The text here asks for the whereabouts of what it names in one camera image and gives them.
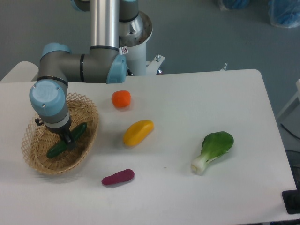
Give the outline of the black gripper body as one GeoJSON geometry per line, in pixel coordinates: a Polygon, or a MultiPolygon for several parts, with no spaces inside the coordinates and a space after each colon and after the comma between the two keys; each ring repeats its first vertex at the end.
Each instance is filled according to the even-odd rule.
{"type": "Polygon", "coordinates": [[[35,118],[34,122],[38,125],[45,125],[45,127],[52,133],[56,133],[59,135],[63,134],[70,134],[70,127],[71,127],[71,117],[64,118],[62,121],[57,123],[47,123],[43,122],[40,118],[35,118]]]}

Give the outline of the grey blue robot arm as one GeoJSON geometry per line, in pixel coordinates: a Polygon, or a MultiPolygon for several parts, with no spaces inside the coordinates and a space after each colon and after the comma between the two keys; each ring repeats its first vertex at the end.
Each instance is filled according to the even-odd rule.
{"type": "Polygon", "coordinates": [[[128,68],[125,56],[119,52],[120,24],[132,22],[139,15],[136,0],[74,0],[71,4],[78,11],[90,12],[89,53],[73,54],[66,45],[47,44],[37,82],[29,93],[31,105],[39,115],[37,123],[58,134],[69,149],[76,146],[66,103],[69,82],[124,82],[128,68]]]}

